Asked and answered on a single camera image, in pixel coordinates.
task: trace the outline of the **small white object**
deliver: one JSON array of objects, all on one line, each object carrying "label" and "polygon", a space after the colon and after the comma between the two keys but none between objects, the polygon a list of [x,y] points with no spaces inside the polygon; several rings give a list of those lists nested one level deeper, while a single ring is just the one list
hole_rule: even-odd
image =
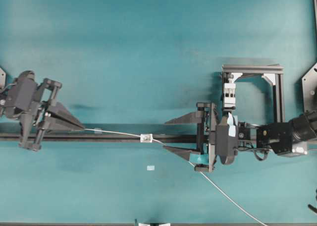
[{"label": "small white object", "polygon": [[297,147],[296,148],[297,153],[304,153],[304,148],[303,147]]},{"label": "small white object", "polygon": [[140,142],[141,143],[152,143],[153,142],[153,134],[141,134],[140,137]]},{"label": "small white object", "polygon": [[147,170],[155,170],[155,166],[147,166]]},{"label": "small white object", "polygon": [[228,135],[231,137],[235,137],[236,136],[236,126],[233,124],[233,116],[231,113],[228,114],[228,120],[227,120],[227,124],[229,124],[229,133]]}]

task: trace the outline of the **white connector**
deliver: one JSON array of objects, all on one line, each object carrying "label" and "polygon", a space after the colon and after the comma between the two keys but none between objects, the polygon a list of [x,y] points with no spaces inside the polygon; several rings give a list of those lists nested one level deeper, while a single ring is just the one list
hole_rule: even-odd
[{"label": "white connector", "polygon": [[140,136],[140,142],[141,143],[152,143],[153,142],[153,134],[141,134]]}]

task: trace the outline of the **teal part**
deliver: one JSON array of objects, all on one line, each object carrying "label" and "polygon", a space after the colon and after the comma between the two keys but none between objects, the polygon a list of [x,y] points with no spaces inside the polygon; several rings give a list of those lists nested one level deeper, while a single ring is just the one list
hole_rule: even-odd
[{"label": "teal part", "polygon": [[209,164],[209,155],[208,154],[193,154],[193,153],[191,153],[189,161],[191,163],[208,165]]},{"label": "teal part", "polygon": [[[315,33],[313,0],[0,0],[9,79],[33,70],[58,80],[59,101],[83,123],[132,133],[165,133],[196,102],[221,106],[222,64],[284,66],[286,120],[298,116]],[[240,121],[273,121],[260,77],[237,81],[236,97]],[[34,153],[0,142],[0,175],[0,222],[254,223],[159,144],[44,142]],[[315,223],[316,175],[316,152],[239,153],[208,174],[267,223]]]}]

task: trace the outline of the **white label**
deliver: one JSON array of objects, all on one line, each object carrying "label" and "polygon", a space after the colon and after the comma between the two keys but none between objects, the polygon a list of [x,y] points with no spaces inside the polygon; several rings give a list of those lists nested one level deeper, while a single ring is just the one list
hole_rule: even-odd
[{"label": "white label", "polygon": [[147,170],[155,170],[155,166],[147,166]]}]

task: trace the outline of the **mounting plate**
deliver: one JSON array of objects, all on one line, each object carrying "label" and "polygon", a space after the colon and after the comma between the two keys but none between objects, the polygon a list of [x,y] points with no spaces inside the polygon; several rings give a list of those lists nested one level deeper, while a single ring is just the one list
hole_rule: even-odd
[{"label": "mounting plate", "polygon": [[317,63],[302,77],[304,112],[317,109]]}]

